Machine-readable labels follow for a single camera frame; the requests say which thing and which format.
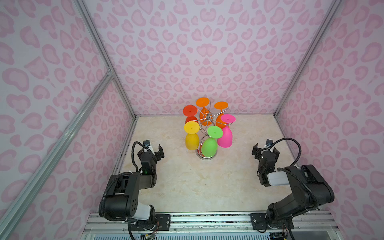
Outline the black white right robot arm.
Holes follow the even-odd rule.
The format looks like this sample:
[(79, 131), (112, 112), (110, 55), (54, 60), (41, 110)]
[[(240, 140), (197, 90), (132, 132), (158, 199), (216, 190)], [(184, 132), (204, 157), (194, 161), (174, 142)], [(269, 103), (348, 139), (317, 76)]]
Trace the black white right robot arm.
[(335, 193), (313, 165), (276, 168), (280, 152), (254, 145), (252, 155), (258, 163), (257, 176), (265, 187), (289, 186), (291, 194), (271, 203), (262, 220), (254, 219), (255, 229), (292, 228), (293, 218), (332, 203)]

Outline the green wine glass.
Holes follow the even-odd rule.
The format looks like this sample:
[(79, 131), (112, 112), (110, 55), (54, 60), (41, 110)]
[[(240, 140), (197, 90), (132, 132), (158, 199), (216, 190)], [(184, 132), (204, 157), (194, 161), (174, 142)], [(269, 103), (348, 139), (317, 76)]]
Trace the green wine glass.
[(205, 158), (211, 158), (217, 153), (217, 140), (223, 136), (223, 131), (217, 126), (210, 126), (207, 134), (209, 137), (204, 141), (201, 153)]

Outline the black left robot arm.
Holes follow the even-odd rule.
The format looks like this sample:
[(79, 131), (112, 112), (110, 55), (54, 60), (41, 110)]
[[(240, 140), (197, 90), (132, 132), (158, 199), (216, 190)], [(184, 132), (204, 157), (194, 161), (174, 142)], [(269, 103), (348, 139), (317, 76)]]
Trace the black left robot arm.
[(165, 155), (159, 146), (153, 151), (149, 141), (138, 152), (142, 168), (135, 173), (124, 172), (112, 175), (99, 204), (99, 215), (110, 222), (133, 222), (137, 225), (156, 224), (156, 212), (152, 205), (139, 202), (139, 191), (154, 188), (157, 182), (157, 163)]

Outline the pink wine glass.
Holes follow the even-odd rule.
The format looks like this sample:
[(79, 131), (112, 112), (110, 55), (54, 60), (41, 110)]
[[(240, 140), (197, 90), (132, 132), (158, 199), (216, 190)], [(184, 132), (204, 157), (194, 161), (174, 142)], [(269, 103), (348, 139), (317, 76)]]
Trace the pink wine glass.
[(225, 127), (222, 129), (223, 136), (218, 139), (218, 145), (222, 148), (229, 148), (233, 143), (233, 133), (230, 129), (230, 125), (236, 121), (236, 117), (230, 114), (221, 116), (221, 120), (224, 122)]

